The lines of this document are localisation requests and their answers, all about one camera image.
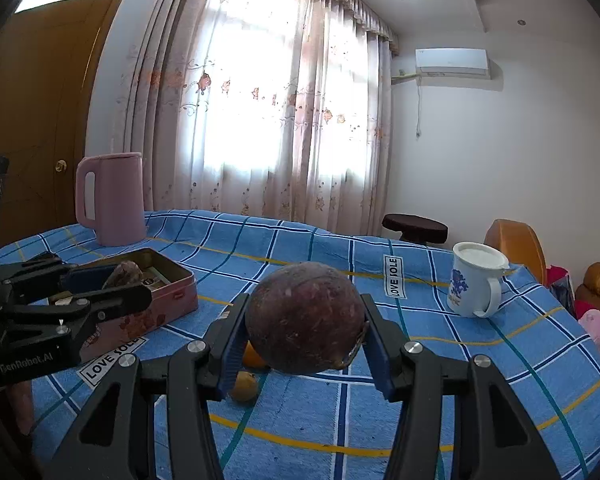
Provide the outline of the white air conditioner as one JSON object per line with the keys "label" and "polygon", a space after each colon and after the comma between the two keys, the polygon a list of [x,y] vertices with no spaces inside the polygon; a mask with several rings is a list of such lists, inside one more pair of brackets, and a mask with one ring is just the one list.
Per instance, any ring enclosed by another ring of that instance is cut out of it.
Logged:
{"label": "white air conditioner", "polygon": [[489,57],[483,49],[416,49],[415,70],[426,77],[491,78]]}

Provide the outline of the orange chair back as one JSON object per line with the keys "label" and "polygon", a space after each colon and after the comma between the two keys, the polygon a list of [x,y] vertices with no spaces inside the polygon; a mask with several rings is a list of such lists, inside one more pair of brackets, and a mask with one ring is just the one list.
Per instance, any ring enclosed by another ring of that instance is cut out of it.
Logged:
{"label": "orange chair back", "polygon": [[534,229],[527,223],[496,219],[486,231],[484,244],[502,252],[512,263],[525,266],[542,285],[546,284],[546,261]]}

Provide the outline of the orange tangerine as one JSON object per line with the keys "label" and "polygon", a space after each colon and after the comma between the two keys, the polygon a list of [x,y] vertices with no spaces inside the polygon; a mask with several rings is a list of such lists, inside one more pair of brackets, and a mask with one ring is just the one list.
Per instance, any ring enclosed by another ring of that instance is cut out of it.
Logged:
{"label": "orange tangerine", "polygon": [[268,363],[258,355],[250,342],[246,345],[242,355],[242,365],[254,370],[266,370],[268,368]]}

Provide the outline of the pink red clothes pile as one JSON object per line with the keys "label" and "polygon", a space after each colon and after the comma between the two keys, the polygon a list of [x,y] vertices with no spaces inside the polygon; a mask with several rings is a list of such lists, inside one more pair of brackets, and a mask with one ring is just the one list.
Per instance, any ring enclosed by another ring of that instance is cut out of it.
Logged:
{"label": "pink red clothes pile", "polygon": [[546,271],[546,279],[550,292],[585,329],[600,352],[600,310],[577,302],[577,289],[572,289],[570,274],[566,269],[550,266]]}

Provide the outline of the pink metal tin box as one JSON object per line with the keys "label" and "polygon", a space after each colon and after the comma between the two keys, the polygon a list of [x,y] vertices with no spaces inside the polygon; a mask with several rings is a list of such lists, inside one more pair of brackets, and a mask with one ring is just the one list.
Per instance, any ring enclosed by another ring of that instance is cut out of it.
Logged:
{"label": "pink metal tin box", "polygon": [[78,264],[60,283],[58,292],[48,297],[48,303],[65,306],[76,295],[111,287],[123,273],[151,291],[151,303],[130,314],[107,314],[99,321],[80,350],[83,363],[118,347],[130,348],[146,334],[198,308],[193,272],[152,248]]}

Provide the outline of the white blue floral mug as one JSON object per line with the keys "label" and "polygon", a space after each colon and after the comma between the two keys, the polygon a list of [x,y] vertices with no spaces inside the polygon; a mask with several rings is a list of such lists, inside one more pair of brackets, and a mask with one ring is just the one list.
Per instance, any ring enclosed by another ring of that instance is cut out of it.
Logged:
{"label": "white blue floral mug", "polygon": [[453,247],[448,307],[464,318],[490,318],[502,301],[502,278],[509,261],[485,244],[459,242]]}

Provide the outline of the small orange fruit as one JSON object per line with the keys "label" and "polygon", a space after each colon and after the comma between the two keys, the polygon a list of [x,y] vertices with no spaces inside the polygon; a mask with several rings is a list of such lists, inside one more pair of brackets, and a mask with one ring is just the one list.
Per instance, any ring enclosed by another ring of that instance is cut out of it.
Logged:
{"label": "small orange fruit", "polygon": [[259,394],[259,381],[255,374],[242,370],[236,376],[230,397],[238,403],[252,402]]}

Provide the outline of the large purple round fruit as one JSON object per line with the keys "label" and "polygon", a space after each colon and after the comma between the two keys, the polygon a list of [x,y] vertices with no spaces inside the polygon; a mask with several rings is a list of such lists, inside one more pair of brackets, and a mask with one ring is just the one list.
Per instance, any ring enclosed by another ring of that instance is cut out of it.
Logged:
{"label": "large purple round fruit", "polygon": [[258,355],[291,375],[343,370],[358,354],[368,326],[351,281],[318,262],[284,266],[260,281],[245,323]]}

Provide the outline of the brown shell-like fruit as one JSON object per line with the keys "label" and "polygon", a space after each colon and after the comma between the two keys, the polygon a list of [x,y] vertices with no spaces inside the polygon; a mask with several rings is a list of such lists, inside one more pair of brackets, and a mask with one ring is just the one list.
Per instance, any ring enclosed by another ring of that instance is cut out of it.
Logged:
{"label": "brown shell-like fruit", "polygon": [[117,288],[126,285],[137,285],[143,281],[143,271],[131,260],[123,260],[117,264],[114,270],[102,285],[102,289]]}

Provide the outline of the dark round stool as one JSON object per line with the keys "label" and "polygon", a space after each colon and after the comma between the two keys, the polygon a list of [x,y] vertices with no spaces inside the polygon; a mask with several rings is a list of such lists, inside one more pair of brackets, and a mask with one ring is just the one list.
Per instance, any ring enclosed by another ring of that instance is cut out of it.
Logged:
{"label": "dark round stool", "polygon": [[399,232],[400,240],[419,245],[441,245],[449,236],[445,224],[414,214],[386,214],[381,225],[386,230]]}

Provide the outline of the brown wooden door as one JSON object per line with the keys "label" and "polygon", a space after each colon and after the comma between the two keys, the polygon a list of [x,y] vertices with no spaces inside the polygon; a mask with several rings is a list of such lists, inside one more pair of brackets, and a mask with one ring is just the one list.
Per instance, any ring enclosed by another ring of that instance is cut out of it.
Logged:
{"label": "brown wooden door", "polygon": [[9,160],[0,248],[76,218],[81,101],[111,3],[49,3],[12,15],[0,31],[0,155]]}

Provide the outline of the blue checkered tablecloth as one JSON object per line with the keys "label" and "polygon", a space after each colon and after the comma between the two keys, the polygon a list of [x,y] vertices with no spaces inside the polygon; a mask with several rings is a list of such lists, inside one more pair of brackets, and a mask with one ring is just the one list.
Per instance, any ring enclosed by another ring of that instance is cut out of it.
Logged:
{"label": "blue checkered tablecloth", "polygon": [[135,356],[43,428],[50,479],[600,479],[600,352],[531,273],[490,318],[450,252],[297,222],[148,212],[196,282]]}

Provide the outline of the floral sheer curtain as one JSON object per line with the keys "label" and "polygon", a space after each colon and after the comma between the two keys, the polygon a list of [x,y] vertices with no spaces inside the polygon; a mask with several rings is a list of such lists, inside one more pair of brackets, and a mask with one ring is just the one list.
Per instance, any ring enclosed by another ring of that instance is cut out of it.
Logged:
{"label": "floral sheer curtain", "polygon": [[362,0],[135,0],[112,144],[149,210],[376,235],[396,35]]}

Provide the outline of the pink plastic pitcher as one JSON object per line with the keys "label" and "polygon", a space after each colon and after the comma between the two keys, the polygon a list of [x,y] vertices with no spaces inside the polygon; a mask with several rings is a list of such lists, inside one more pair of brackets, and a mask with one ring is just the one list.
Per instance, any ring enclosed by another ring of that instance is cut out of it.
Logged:
{"label": "pink plastic pitcher", "polygon": [[[94,174],[94,218],[86,214],[86,176]],[[125,246],[146,236],[143,159],[139,152],[84,157],[76,167],[76,220],[102,246]]]}

